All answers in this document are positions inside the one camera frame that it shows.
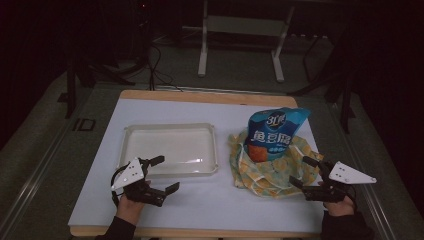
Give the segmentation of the white table mat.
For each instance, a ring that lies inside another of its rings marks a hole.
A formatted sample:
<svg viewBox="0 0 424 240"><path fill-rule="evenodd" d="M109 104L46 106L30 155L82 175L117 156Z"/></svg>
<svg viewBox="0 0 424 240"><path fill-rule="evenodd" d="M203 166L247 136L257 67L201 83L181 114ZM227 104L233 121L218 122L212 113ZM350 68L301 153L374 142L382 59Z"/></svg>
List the white table mat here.
<svg viewBox="0 0 424 240"><path fill-rule="evenodd" d="M323 218L320 203L308 202L301 195L285 199L258 197L233 184L227 139L240 132L260 108L258 104L247 103L119 99L69 219L71 233L97 235L111 223L116 208L111 200L110 180L119 162L127 126L209 123L215 129L218 170L207 176L149 176L155 187L179 182L180 188L161 207L144 208L138 234L154 237L318 234Z"/></svg>

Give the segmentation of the yellow patterned cloth bag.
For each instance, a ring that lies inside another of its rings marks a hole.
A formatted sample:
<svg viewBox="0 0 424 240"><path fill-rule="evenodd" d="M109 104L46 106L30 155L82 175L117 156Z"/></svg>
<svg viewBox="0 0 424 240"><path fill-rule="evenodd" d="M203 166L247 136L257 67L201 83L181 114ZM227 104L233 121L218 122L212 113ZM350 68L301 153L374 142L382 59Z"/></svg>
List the yellow patterned cloth bag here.
<svg viewBox="0 0 424 240"><path fill-rule="evenodd" d="M313 151L308 142L295 136L283 156L273 161L254 163L247 154L244 140L247 131L228 137L230 147L229 163L234 186L248 189L259 197L285 198L301 193L289 182L289 177L301 180L306 186L312 185L319 170L303 162L304 157L321 161L324 156Z"/></svg>

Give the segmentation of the white metal stand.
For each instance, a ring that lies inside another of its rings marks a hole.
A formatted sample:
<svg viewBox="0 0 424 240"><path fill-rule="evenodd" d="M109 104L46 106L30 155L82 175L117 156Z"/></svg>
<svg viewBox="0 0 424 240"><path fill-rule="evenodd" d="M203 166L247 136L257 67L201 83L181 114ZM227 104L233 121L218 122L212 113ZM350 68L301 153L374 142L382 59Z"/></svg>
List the white metal stand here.
<svg viewBox="0 0 424 240"><path fill-rule="evenodd" d="M288 8L284 20L241 18L220 15L210 15L208 13L208 0L203 0L202 15L202 42L198 64L198 76L205 77L208 60L208 33L232 33L244 35L272 36L277 37L279 42L271 51L271 60L274 68L276 81L285 81L280 55L282 53L285 39L291 24L295 7Z"/></svg>

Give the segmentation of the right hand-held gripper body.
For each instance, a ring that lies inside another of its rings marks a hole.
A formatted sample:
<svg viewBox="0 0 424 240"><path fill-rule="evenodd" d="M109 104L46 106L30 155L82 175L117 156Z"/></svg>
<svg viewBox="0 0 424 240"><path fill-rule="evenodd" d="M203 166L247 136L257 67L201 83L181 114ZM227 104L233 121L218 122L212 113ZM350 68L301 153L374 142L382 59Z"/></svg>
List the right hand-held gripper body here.
<svg viewBox="0 0 424 240"><path fill-rule="evenodd" d="M304 186L303 194L307 201L337 203L349 195L349 189L357 184L374 184L375 177L369 176L340 161L336 163L319 161L319 169L323 184L320 186Z"/></svg>

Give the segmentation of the person's left hand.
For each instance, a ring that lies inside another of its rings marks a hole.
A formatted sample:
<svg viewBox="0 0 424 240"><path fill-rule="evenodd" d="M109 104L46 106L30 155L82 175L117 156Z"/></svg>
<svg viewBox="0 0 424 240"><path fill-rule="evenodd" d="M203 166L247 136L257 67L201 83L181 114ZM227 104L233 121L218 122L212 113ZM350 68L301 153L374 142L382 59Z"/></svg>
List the person's left hand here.
<svg viewBox="0 0 424 240"><path fill-rule="evenodd" d="M132 225L137 225L144 206L144 203L129 200L125 195L122 195L118 204L116 217Z"/></svg>

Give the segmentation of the blue snack bag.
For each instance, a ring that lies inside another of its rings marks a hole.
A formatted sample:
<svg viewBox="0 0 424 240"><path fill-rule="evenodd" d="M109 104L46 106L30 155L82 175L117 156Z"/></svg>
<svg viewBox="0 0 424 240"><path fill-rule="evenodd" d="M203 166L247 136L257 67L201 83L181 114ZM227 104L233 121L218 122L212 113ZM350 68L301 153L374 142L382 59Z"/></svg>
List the blue snack bag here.
<svg viewBox="0 0 424 240"><path fill-rule="evenodd" d="M250 159L260 163L282 157L309 115L307 109L288 107L254 113L244 143Z"/></svg>

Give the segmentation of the black stand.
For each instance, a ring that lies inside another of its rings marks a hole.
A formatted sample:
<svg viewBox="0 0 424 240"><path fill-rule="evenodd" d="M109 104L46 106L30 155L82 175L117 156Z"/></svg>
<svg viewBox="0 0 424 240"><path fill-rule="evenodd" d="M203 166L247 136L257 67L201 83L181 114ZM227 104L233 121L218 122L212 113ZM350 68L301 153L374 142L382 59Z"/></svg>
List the black stand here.
<svg viewBox="0 0 424 240"><path fill-rule="evenodd" d="M59 97L60 102L67 104L66 119L69 119L76 110L76 79L80 80L83 87L92 88L95 85L92 69L106 75L114 82L122 85L133 86L134 83L121 78L117 73L109 70L104 65L96 62L72 41L63 43L63 50L67 61L66 88L67 91Z"/></svg>
<svg viewBox="0 0 424 240"><path fill-rule="evenodd" d="M351 90L353 85L354 70L347 70L343 65L342 55L346 52L346 43L349 38L343 32L334 45L332 52L323 68L307 86L288 93L288 96L302 96L321 86L327 85L324 94L327 103L335 104L341 100L340 124L346 134L350 133L349 118L351 114Z"/></svg>

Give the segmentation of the white plastic tray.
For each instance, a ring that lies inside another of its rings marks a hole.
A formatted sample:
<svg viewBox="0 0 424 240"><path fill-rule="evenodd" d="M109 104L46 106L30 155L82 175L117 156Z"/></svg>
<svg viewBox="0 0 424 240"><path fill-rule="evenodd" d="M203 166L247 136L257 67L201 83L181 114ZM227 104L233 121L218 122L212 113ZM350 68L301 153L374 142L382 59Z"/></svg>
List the white plastic tray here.
<svg viewBox="0 0 424 240"><path fill-rule="evenodd" d="M163 156L149 176L207 176L218 170L215 129L209 123L130 125L124 132L118 167L136 157Z"/></svg>

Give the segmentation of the person's right hand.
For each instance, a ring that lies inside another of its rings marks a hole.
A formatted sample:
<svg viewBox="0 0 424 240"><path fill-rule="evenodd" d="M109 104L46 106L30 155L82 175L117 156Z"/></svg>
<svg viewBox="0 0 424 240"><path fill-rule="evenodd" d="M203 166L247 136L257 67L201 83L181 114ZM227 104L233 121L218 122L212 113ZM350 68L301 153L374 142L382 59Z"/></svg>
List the person's right hand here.
<svg viewBox="0 0 424 240"><path fill-rule="evenodd" d="M353 215L355 212L355 204L348 196L337 203L324 202L324 207L334 217Z"/></svg>

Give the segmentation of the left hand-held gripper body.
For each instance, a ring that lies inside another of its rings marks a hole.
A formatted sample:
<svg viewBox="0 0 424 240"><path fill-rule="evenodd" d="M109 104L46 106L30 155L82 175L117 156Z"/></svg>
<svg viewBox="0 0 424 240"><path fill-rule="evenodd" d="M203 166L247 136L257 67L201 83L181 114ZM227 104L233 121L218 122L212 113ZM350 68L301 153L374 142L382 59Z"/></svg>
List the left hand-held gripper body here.
<svg viewBox="0 0 424 240"><path fill-rule="evenodd" d="M165 191L151 188L146 182L149 159L134 158L128 164L119 167L111 179L112 201L118 206L120 198L118 189L123 189L123 194L132 201L142 202L161 207L167 195Z"/></svg>

